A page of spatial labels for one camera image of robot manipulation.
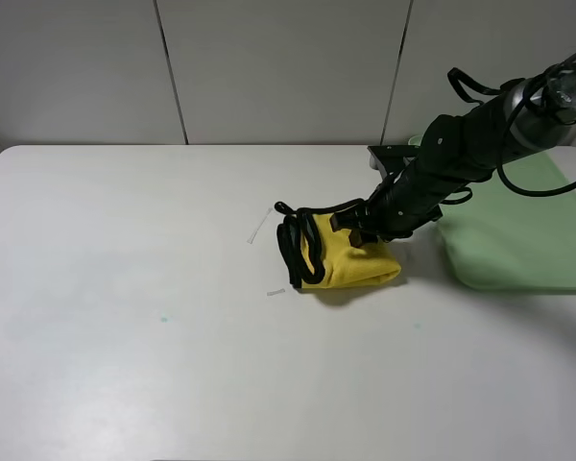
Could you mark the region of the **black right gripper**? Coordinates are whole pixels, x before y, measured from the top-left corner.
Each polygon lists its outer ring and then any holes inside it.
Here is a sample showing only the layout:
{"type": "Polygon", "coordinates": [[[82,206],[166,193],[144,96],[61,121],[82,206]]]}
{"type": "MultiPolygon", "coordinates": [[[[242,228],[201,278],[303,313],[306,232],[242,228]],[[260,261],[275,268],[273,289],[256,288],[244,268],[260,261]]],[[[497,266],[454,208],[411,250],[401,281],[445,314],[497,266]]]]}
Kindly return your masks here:
{"type": "Polygon", "coordinates": [[[444,191],[417,184],[380,184],[367,199],[330,217],[333,231],[350,230],[351,246],[410,237],[415,230],[443,215],[444,191]]]}

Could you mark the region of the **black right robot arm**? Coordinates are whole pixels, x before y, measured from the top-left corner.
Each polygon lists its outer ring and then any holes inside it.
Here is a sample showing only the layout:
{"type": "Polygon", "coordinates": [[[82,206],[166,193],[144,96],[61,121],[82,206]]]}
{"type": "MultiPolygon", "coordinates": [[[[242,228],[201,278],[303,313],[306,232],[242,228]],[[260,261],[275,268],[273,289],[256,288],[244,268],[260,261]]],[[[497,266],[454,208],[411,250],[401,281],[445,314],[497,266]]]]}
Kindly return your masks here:
{"type": "Polygon", "coordinates": [[[447,78],[472,110],[462,116],[440,115],[417,145],[370,148],[381,183],[365,201],[334,213],[334,231],[348,230],[352,246],[376,238],[408,238],[442,216],[441,205],[472,196],[469,184],[497,176],[518,195],[554,197],[576,189],[576,181],[551,190],[527,190],[506,176],[505,164],[562,145],[576,125],[576,53],[528,79],[499,88],[475,82],[458,68],[447,78]]]}

